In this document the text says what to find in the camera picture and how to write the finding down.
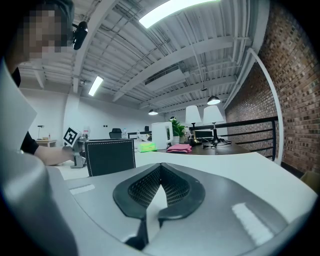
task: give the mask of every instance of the ceiling light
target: ceiling light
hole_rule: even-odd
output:
[[[215,105],[215,104],[218,104],[220,103],[221,100],[217,97],[217,96],[211,96],[209,99],[208,99],[208,105]]]
[[[99,88],[102,82],[103,82],[103,79],[100,76],[97,76],[90,88],[89,95],[91,96],[95,95],[97,89]]]
[[[149,111],[149,115],[150,115],[150,116],[158,115],[158,112],[157,112],[157,111],[154,111],[153,109],[151,109],[151,110]]]
[[[213,2],[216,0],[170,0],[168,2],[163,3],[157,8],[153,9],[145,16],[143,16],[139,22],[146,28],[150,28],[153,24],[162,20],[163,18],[171,15],[177,11],[188,8],[190,6]]]

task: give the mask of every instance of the small table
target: small table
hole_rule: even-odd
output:
[[[210,142],[203,142],[202,145],[197,145],[192,147],[192,151],[189,153],[172,152],[172,154],[184,154],[184,155],[234,155],[234,154],[244,154],[250,153],[250,151],[245,148],[238,146],[235,143],[229,145],[218,145],[217,147],[211,148],[212,144]],[[166,149],[157,150],[157,152],[167,153]]]
[[[48,140],[48,139],[36,139],[35,141],[36,141],[36,143],[38,143],[40,146],[48,147],[48,148],[55,147],[55,146],[56,146],[56,142],[57,142],[56,139],[53,139],[53,140]]]

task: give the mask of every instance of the black headset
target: black headset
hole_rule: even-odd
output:
[[[88,34],[88,24],[85,21],[81,21],[78,25],[72,23],[72,26],[76,28],[73,31],[73,49],[79,50]]]

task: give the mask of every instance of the potted plant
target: potted plant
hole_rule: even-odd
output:
[[[172,119],[170,121],[172,123],[172,131],[173,131],[173,141],[171,142],[172,145],[176,145],[180,143],[180,138],[185,135],[184,129],[185,127],[180,124],[177,119]]]

